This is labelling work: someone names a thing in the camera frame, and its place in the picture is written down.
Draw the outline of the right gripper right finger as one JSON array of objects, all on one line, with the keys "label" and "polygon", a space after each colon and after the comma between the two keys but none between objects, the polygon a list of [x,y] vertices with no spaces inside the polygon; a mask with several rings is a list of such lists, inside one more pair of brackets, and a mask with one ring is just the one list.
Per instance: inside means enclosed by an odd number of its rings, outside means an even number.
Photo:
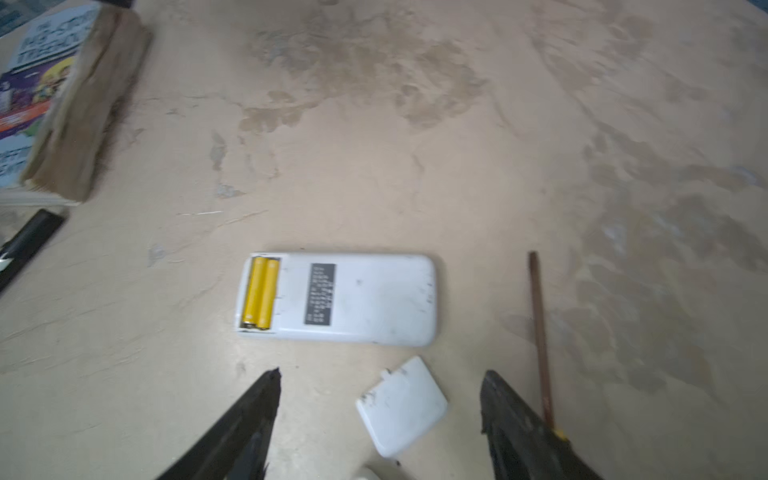
[{"label": "right gripper right finger", "polygon": [[494,370],[484,375],[480,403],[496,479],[601,478]]}]

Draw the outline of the white remote with red buttons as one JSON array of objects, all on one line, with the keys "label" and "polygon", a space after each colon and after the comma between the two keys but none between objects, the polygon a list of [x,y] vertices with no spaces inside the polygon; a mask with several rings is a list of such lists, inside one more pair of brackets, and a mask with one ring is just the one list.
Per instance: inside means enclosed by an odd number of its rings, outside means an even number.
[{"label": "white remote with red buttons", "polygon": [[[245,328],[254,257],[280,261],[271,328]],[[235,329],[251,338],[422,347],[437,335],[437,273],[425,255],[255,252],[241,274]]]}]

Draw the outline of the black yellow handled screwdriver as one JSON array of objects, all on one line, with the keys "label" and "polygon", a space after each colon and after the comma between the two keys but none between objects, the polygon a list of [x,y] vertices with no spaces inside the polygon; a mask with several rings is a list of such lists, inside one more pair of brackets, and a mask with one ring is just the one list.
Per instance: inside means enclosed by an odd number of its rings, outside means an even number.
[{"label": "black yellow handled screwdriver", "polygon": [[538,253],[536,251],[530,251],[527,255],[527,262],[530,278],[532,318],[534,324],[535,344],[537,348],[537,363],[539,371],[543,419],[544,423],[550,430],[553,431],[557,438],[566,444],[569,444],[570,440],[562,430],[556,427],[554,420],[554,404],[547,348],[541,265]]}]

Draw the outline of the white battery cover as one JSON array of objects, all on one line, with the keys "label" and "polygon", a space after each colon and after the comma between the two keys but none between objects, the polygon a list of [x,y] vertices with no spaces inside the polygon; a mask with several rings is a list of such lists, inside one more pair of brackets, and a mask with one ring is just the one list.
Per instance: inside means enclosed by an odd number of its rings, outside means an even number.
[{"label": "white battery cover", "polygon": [[446,414],[448,400],[426,363],[414,356],[355,402],[379,455],[394,458],[434,427]]}]

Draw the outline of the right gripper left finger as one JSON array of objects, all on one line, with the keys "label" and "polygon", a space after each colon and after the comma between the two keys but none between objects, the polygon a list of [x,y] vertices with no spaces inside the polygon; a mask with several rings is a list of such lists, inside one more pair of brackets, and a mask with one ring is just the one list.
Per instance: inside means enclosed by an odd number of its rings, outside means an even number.
[{"label": "right gripper left finger", "polygon": [[263,479],[280,395],[280,371],[265,372],[160,477]]}]

